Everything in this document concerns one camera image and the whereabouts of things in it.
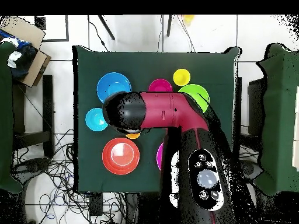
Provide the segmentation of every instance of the pink cup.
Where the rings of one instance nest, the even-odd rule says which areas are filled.
[[[160,170],[161,170],[161,165],[162,165],[162,154],[163,154],[163,143],[160,145],[160,147],[157,151],[157,165]]]
[[[172,92],[172,86],[170,82],[164,79],[157,79],[154,80],[149,88],[149,92]]]

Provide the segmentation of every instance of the bowl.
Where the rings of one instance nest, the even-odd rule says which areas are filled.
[[[117,72],[111,72],[103,76],[96,88],[98,98],[102,103],[108,96],[121,91],[131,92],[131,83],[123,74]]]
[[[109,141],[102,152],[105,168],[117,175],[129,174],[139,163],[140,153],[136,144],[127,138]]]
[[[163,155],[163,143],[161,143],[161,145],[159,146],[157,155],[156,155],[157,165],[160,170],[161,170],[161,166],[162,166],[162,155]]]
[[[189,71],[187,71],[187,69],[178,69],[173,74],[173,81],[178,86],[187,85],[190,82],[190,78],[191,78],[191,76],[190,76]]]
[[[103,131],[108,126],[101,108],[93,108],[89,110],[85,116],[85,122],[88,128],[92,131]]]
[[[179,93],[187,93],[190,95],[195,102],[200,106],[203,113],[207,110],[208,105],[210,104],[210,96],[204,87],[197,84],[189,84],[182,87]]]
[[[172,86],[170,82],[165,79],[156,79],[154,80],[149,88],[149,92],[172,92]]]
[[[136,139],[140,136],[140,133],[132,133],[132,134],[127,134],[126,137],[130,139]]]

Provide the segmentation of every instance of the cardboard box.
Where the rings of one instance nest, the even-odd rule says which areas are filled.
[[[30,88],[40,81],[51,57],[40,51],[41,42],[46,35],[44,31],[17,16],[5,16],[0,23],[0,29],[21,39],[29,41],[38,52],[29,68],[28,75],[20,81]]]

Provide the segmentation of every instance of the yellow cup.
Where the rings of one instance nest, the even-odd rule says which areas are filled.
[[[186,25],[190,25],[193,18],[194,15],[184,15],[184,22],[186,23]]]
[[[189,71],[187,71],[187,69],[178,69],[173,74],[173,81],[178,86],[187,85],[190,82],[190,78],[191,78],[191,76],[190,76]]]

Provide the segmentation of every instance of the blue bowl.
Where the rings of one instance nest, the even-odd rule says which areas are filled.
[[[131,92],[131,84],[128,78],[117,72],[108,73],[103,76],[96,87],[98,98],[103,103],[109,95],[121,91]]]
[[[85,122],[88,128],[92,131],[103,131],[108,126],[101,108],[93,108],[89,110],[85,117]]]

